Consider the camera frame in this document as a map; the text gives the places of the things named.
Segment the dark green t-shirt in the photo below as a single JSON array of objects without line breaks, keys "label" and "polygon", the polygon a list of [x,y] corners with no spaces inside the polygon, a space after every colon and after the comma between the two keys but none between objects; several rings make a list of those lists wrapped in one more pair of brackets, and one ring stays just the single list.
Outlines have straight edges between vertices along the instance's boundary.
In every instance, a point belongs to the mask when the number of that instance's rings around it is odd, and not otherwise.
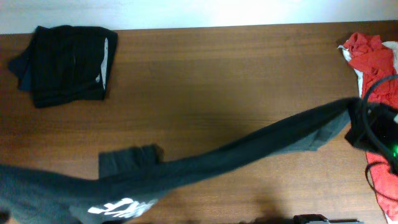
[{"label": "dark green t-shirt", "polygon": [[124,223],[141,216],[173,189],[259,159],[316,151],[350,121],[359,98],[343,98],[261,128],[198,156],[164,162],[156,145],[99,155],[99,177],[1,166],[1,222]]}]

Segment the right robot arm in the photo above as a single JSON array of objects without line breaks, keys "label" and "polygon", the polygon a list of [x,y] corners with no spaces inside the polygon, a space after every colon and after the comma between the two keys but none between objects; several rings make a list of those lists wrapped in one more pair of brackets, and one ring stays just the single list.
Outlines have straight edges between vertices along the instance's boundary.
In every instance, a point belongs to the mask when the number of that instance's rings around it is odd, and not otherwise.
[{"label": "right robot arm", "polygon": [[362,108],[357,102],[348,108],[351,128],[345,139],[355,148],[382,156],[397,174],[397,109],[384,103]]}]

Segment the folded black clothes stack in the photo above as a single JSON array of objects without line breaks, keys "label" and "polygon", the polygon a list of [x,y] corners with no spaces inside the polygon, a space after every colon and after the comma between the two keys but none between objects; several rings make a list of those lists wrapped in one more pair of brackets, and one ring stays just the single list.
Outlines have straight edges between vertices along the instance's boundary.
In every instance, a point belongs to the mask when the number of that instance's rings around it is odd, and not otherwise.
[{"label": "folded black clothes stack", "polygon": [[38,26],[7,67],[37,108],[104,100],[117,46],[118,34],[103,27]]}]

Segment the red shirt pile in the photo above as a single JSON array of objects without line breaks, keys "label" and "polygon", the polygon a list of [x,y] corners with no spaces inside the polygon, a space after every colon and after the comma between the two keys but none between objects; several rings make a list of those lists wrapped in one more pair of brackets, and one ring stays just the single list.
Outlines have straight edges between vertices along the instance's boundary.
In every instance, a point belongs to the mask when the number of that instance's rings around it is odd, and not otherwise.
[{"label": "red shirt pile", "polygon": [[[397,74],[393,51],[382,43],[379,35],[355,32],[342,44],[351,55],[349,65],[363,72],[362,96],[378,80]],[[387,222],[397,223],[397,176],[390,173],[387,161],[382,156],[367,152],[366,159],[368,164],[381,163],[370,168],[371,180],[377,190],[376,200]]]}]

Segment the white garment under red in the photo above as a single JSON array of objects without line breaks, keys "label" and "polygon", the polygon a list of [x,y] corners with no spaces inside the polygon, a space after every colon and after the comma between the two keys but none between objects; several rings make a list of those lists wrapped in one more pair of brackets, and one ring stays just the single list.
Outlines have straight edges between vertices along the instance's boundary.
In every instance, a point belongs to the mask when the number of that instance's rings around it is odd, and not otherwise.
[{"label": "white garment under red", "polygon": [[[391,49],[393,51],[393,63],[394,63],[394,68],[397,70],[397,42],[396,41],[386,41],[382,43],[383,46],[387,47],[388,49]],[[348,49],[344,48],[343,45],[339,45],[338,49],[341,49],[342,54],[347,62],[351,60],[351,55],[348,51]],[[359,70],[354,68],[354,71],[357,75],[357,81],[358,81],[358,93],[359,96],[362,97],[362,90],[363,90],[363,72],[360,72]]]}]

